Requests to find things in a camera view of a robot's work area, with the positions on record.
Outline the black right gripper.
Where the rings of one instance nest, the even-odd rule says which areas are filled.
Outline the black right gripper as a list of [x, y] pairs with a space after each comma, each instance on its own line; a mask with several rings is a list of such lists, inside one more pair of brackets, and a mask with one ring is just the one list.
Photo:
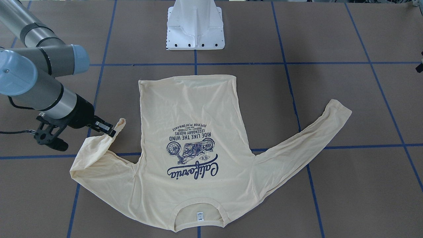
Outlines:
[[86, 101], [78, 94], [76, 96], [76, 105], [69, 114], [68, 126], [73, 129], [80, 129], [92, 125], [92, 130], [113, 138], [116, 134], [113, 129], [114, 126], [94, 115], [94, 106], [89, 101]]

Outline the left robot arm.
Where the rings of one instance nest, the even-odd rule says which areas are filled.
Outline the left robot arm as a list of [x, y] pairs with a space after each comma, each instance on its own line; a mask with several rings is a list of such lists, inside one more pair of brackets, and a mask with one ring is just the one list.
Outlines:
[[420, 63], [415, 67], [416, 72], [422, 73], [423, 72], [423, 58], [421, 59]]

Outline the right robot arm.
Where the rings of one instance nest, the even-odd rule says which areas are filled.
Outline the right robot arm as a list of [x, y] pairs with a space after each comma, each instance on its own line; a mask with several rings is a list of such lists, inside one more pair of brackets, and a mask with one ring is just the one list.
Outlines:
[[33, 135], [52, 141], [69, 126], [113, 137], [113, 125], [95, 116], [90, 102], [57, 80], [86, 72], [87, 51], [66, 44], [18, 0], [1, 1], [1, 22], [25, 45], [1, 50], [1, 94], [40, 112], [41, 125]]

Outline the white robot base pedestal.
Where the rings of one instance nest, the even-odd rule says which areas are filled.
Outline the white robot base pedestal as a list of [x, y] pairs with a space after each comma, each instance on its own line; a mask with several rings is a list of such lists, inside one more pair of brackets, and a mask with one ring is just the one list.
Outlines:
[[168, 8], [167, 50], [221, 50], [222, 9], [213, 0], [177, 0]]

